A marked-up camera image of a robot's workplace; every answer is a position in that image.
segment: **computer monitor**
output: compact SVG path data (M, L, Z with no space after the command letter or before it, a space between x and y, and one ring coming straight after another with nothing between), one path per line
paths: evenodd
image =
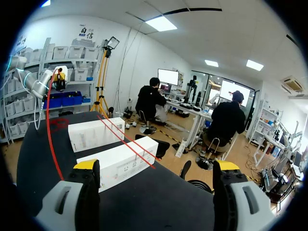
M164 92L170 93L170 91L171 91L171 85L165 84L165 83L161 83L161 84L159 84L159 89L162 90L162 91L164 91Z
M168 83L177 86L179 82L179 75L180 74L178 71L158 69L158 78L162 83Z
M232 101L233 92L237 90L243 94L244 100L242 106L246 107L250 94L250 89L248 88L223 80L220 89L220 97Z

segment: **black chair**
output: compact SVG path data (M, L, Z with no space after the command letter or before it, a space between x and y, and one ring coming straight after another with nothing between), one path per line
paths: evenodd
M185 179L185 175L186 173L188 172L188 170L190 169L192 165L192 162L189 160L187 161L185 164L184 164L184 167L183 169L181 170L181 173L180 173L180 177L184 180ZM200 181L200 180L189 180L188 181L190 184L193 184L194 186L202 189L202 190L205 190L209 193L212 193L212 190L211 188L206 184L204 183L203 181Z
M139 135L137 134L135 136L135 140L140 139L144 137L143 135ZM158 147L157 147L157 152L156 152L156 157L161 159L164 157L164 155L166 154L166 151L169 149L170 147L170 143L165 142L165 141L159 141L159 140L155 140L158 143Z

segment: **ceiling light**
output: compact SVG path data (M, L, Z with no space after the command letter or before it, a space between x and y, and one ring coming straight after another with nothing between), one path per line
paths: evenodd
M166 30L175 30L177 27L173 25L168 19L166 19L164 16L151 19L149 21L146 21L148 25L151 27L154 27L158 31L166 31Z
M257 70L257 71L262 70L262 68L264 67L264 65L258 64L258 63L254 62L254 61L249 60L249 59L248 59L248 61L247 61L246 66L248 66L248 67L250 67L250 68L252 68L252 69L255 69L255 70Z
M218 63L210 60L205 60L205 63L209 66L215 66L218 67Z
M44 7L44 6L50 6L51 4L51 0L47 0L46 2L44 2L41 7Z

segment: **air conditioner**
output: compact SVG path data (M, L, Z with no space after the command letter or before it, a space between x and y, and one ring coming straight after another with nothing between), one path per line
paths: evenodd
M289 76L281 80L282 87L288 89L289 91L302 92L304 88L299 83L299 81L293 76Z

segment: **monitor screen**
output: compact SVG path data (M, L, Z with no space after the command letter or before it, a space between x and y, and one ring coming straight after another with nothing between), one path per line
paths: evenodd
M237 90L244 95L242 106L246 107L250 94L250 89L248 88L223 80L220 89L220 97L232 101L233 92Z
M159 81L161 81L163 83L178 85L179 72L178 71L169 71L169 70L158 69L158 78L159 78Z

